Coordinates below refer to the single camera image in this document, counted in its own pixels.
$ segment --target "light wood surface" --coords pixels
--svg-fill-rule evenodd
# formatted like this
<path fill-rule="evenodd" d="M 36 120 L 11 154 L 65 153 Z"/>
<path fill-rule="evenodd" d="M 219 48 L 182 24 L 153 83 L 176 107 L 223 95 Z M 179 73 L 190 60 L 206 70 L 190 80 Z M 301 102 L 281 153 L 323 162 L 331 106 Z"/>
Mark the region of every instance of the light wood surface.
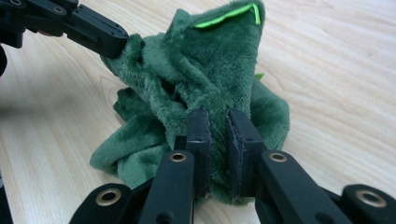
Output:
<path fill-rule="evenodd" d="M 166 31 L 179 7 L 200 13 L 226 2 L 80 1 L 142 36 Z M 256 70 L 290 104 L 284 150 L 335 193 L 363 183 L 396 197 L 395 1 L 264 3 Z M 26 32 L 23 45 L 4 46 L 0 169 L 15 223 L 67 223 L 89 192 L 120 182 L 89 159 L 121 126 L 112 105 L 125 85 L 65 36 Z M 259 220 L 253 204 L 212 200 L 195 223 Z"/>

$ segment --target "green towel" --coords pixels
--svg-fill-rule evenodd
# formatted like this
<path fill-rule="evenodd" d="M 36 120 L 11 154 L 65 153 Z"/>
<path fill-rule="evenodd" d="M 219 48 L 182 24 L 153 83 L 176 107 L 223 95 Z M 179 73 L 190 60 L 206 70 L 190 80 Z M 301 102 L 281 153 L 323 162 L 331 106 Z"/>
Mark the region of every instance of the green towel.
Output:
<path fill-rule="evenodd" d="M 200 15 L 179 9 L 166 34 L 131 35 L 106 66 L 130 88 L 114 108 L 125 124 L 93 153 L 91 166 L 117 175 L 130 188 L 155 176 L 187 115 L 209 113 L 211 191 L 220 202 L 243 205 L 227 176 L 226 108 L 245 112 L 269 149 L 281 149 L 290 128 L 288 104 L 254 77 L 264 20 L 260 1 L 235 1 Z"/>

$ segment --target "wood grain tabletop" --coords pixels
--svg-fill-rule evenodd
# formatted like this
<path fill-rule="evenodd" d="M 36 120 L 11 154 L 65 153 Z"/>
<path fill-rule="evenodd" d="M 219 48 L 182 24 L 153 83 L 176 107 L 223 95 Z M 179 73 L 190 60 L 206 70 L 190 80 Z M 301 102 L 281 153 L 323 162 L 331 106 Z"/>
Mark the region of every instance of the wood grain tabletop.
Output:
<path fill-rule="evenodd" d="M 197 14 L 228 1 L 81 0 L 129 34 L 165 32 L 177 8 Z M 266 0 L 257 73 L 290 104 L 289 152 L 337 194 L 362 183 L 396 197 L 396 2 Z M 67 223 L 114 177 L 91 154 L 120 126 L 125 87 L 99 55 L 63 37 L 26 32 L 3 46 L 0 170 L 15 223 Z M 259 223 L 254 205 L 202 205 L 194 223 Z"/>

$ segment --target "fuzzy green fabric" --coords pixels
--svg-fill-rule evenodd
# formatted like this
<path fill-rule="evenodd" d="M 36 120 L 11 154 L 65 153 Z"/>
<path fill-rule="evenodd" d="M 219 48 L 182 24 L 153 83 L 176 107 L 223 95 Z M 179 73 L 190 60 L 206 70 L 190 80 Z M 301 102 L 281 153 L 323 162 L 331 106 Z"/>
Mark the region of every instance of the fuzzy green fabric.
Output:
<path fill-rule="evenodd" d="M 131 35 L 106 66 L 130 88 L 114 108 L 125 124 L 93 153 L 91 166 L 130 188 L 155 176 L 187 115 L 205 108 L 211 123 L 211 191 L 220 202 L 250 201 L 231 194 L 227 176 L 227 107 L 244 111 L 269 149 L 281 149 L 290 128 L 288 104 L 254 78 L 264 21 L 260 1 L 235 1 L 200 15 L 179 9 L 166 34 Z"/>

